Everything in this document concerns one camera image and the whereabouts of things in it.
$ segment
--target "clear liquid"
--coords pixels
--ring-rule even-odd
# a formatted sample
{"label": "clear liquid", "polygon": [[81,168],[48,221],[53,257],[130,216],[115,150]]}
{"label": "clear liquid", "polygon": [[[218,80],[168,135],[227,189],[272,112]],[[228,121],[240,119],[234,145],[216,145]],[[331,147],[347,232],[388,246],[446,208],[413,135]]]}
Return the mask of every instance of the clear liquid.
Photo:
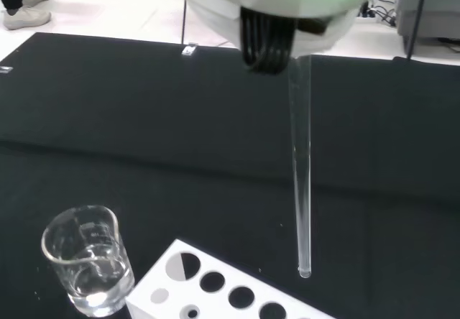
{"label": "clear liquid", "polygon": [[118,247],[97,244],[86,247],[76,259],[99,257],[99,260],[83,263],[69,279],[69,298],[77,309],[90,317],[105,317],[120,310],[124,298],[134,286],[131,266],[125,264],[126,252]]}

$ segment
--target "cable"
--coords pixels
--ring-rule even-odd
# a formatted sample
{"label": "cable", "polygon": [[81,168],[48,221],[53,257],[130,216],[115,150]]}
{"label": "cable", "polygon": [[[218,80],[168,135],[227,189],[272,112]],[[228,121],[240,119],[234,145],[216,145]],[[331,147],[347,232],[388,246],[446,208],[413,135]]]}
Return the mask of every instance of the cable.
{"label": "cable", "polygon": [[460,49],[454,48],[454,46],[460,46],[460,40],[448,39],[446,37],[439,37],[438,41],[443,44],[444,47],[450,49],[454,53],[460,53]]}
{"label": "cable", "polygon": [[383,2],[383,3],[390,3],[390,4],[394,4],[394,3],[395,3],[395,2],[393,2],[393,1],[385,1],[385,0],[376,0],[376,1],[381,1],[381,2]]}
{"label": "cable", "polygon": [[241,53],[254,72],[276,75],[288,66],[298,20],[252,11],[240,13]]}
{"label": "cable", "polygon": [[406,54],[408,55],[406,59],[410,61],[412,59],[412,55],[414,53],[414,47],[415,47],[415,40],[417,39],[418,35],[418,28],[420,26],[420,19],[422,17],[422,11],[423,11],[423,6],[425,5],[425,0],[418,0],[418,6],[417,6],[417,12],[415,15],[415,22],[414,22],[414,29],[412,31],[412,34],[410,36],[410,41],[409,41],[409,46],[407,49]]}
{"label": "cable", "polygon": [[386,10],[386,8],[384,8],[383,6],[380,6],[380,5],[373,6],[371,9],[383,9],[383,10],[385,10],[385,13],[388,14],[388,10]]}
{"label": "cable", "polygon": [[221,42],[220,44],[214,46],[214,47],[220,47],[220,46],[224,46],[225,44],[228,44],[230,41],[224,41],[224,42]]}

